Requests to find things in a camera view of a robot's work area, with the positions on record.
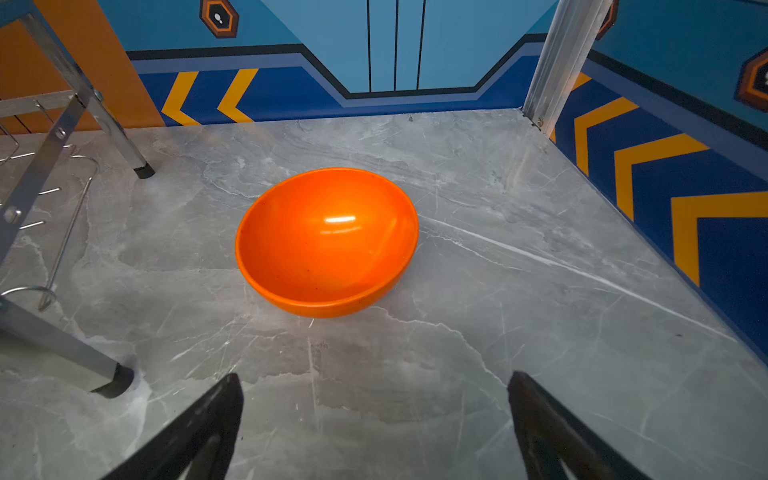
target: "yellow stripe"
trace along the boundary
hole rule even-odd
[[[686,134],[679,134],[617,150],[614,153],[616,161],[616,204],[627,217],[634,220],[632,165],[704,150],[709,150],[709,147]]]
[[[174,86],[170,88],[168,98],[165,99],[162,112],[182,125],[199,125],[200,122],[181,111],[187,95],[190,94],[192,84],[197,78],[196,71],[181,71],[176,77]]]
[[[591,79],[592,78],[588,77],[587,75],[585,75],[585,74],[583,74],[581,72],[578,72],[578,77],[576,77],[576,83],[574,83],[574,87],[571,89],[571,91],[576,90],[577,88],[579,88],[583,84],[587,83]]]
[[[768,192],[672,199],[674,262],[697,285],[700,218],[768,217]]]
[[[581,168],[584,175],[589,176],[589,148],[587,145],[587,129],[604,121],[609,121],[619,115],[633,111],[637,105],[626,98],[617,98],[609,104],[595,108],[574,120],[574,139],[576,141],[576,166]]]
[[[250,82],[253,81],[253,77],[259,71],[258,68],[248,68],[240,70],[235,75],[232,84],[230,85],[224,98],[221,99],[219,104],[219,111],[237,123],[244,123],[253,121],[248,115],[242,111],[237,110],[237,104],[240,103],[240,99],[245,94],[245,90],[248,89]]]

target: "bowl rim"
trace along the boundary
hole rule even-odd
[[[281,185],[288,184],[289,182],[300,178],[304,176],[308,176],[311,174],[316,174],[321,171],[328,171],[328,170],[344,170],[344,171],[353,171],[356,173],[364,173],[368,175],[372,175],[374,177],[379,178],[380,180],[383,180],[387,184],[390,184],[392,187],[395,188],[395,191],[399,192],[406,200],[407,204],[410,207],[411,217],[414,220],[416,224],[416,235],[414,236],[414,239],[412,241],[412,245],[409,248],[409,254],[403,259],[401,264],[398,265],[397,269],[395,270],[394,274],[391,276],[387,276],[383,281],[377,283],[376,285],[368,288],[367,290],[363,290],[360,293],[357,293],[352,296],[345,296],[343,298],[339,298],[337,300],[328,300],[325,302],[305,302],[302,300],[295,300],[290,299],[285,296],[278,295],[271,290],[268,290],[265,286],[261,285],[259,282],[254,279],[250,273],[248,273],[247,269],[243,265],[243,260],[240,255],[240,239],[243,232],[243,225],[248,220],[248,217],[253,213],[253,210],[256,208],[256,205],[263,202],[265,199],[267,199],[275,189],[280,187]],[[261,194],[256,201],[253,202],[253,204],[248,208],[248,211],[243,216],[243,219],[240,221],[240,225],[237,228],[237,235],[235,236],[235,257],[237,258],[237,267],[240,269],[240,273],[243,274],[245,277],[245,280],[248,281],[248,283],[262,296],[264,296],[267,300],[277,302],[277,303],[283,303],[290,306],[300,306],[300,307],[316,307],[316,308],[322,308],[322,307],[331,307],[331,306],[341,306],[346,305],[349,303],[354,303],[358,300],[364,299],[366,297],[369,297],[373,295],[374,293],[380,291],[382,288],[385,288],[387,285],[389,285],[390,282],[392,282],[394,279],[400,277],[402,273],[408,268],[408,265],[411,263],[411,259],[413,258],[413,254],[416,252],[416,247],[419,244],[419,232],[420,232],[420,225],[419,225],[419,214],[416,212],[416,207],[413,204],[413,201],[411,201],[411,198],[406,194],[405,191],[403,191],[402,188],[400,188],[395,182],[391,181],[388,178],[383,177],[382,175],[375,174],[372,171],[363,170],[362,168],[350,168],[350,167],[329,167],[329,168],[319,168],[316,170],[310,170],[307,172],[303,172],[301,174],[294,175],[290,178],[287,178],[281,182],[279,182],[277,185],[273,185],[270,187],[269,190]]]

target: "marble countertop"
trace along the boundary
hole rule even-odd
[[[106,400],[0,363],[0,477],[100,478],[234,371],[229,478],[525,478],[505,390],[523,370],[652,478],[768,478],[765,366],[518,111],[129,135],[151,179],[73,137],[102,172],[46,319],[138,378]],[[312,321],[262,299],[233,245],[254,199],[322,167],[396,182],[421,234],[377,305]],[[83,171],[55,171],[0,286],[45,280]]]

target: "dish rack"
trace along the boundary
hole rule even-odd
[[[5,261],[19,231],[45,223],[44,220],[25,223],[25,220],[40,196],[56,194],[61,190],[60,187],[43,190],[54,166],[62,161],[87,161],[92,164],[93,170],[80,193],[47,283],[44,286],[18,286],[0,293],[0,330],[10,334],[0,335],[0,353],[6,359],[21,360],[26,366],[38,366],[45,369],[46,373],[88,391],[113,398],[131,385],[133,370],[51,325],[37,313],[22,308],[10,297],[21,291],[40,292],[41,299],[36,309],[38,313],[42,313],[56,301],[56,275],[88,189],[98,173],[98,162],[94,158],[77,154],[75,146],[67,143],[86,110],[93,115],[139,178],[151,177],[154,170],[136,145],[126,137],[122,126],[101,103],[101,94],[85,77],[32,0],[0,0],[0,28],[16,20],[24,25],[71,90],[0,101],[0,118],[39,111],[52,125],[40,148],[36,152],[25,154],[16,154],[20,148],[19,142],[5,127],[0,126],[3,133],[15,144],[13,151],[0,159],[0,168],[8,162],[31,157],[29,165],[16,180],[11,193],[0,199],[0,265]],[[54,121],[48,112],[61,107],[64,111]],[[65,159],[59,160],[62,154]]]

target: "orange bowl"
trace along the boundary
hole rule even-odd
[[[406,271],[419,217],[391,181],[327,168],[269,189],[245,214],[237,265],[272,304],[313,318],[349,315],[382,298]]]

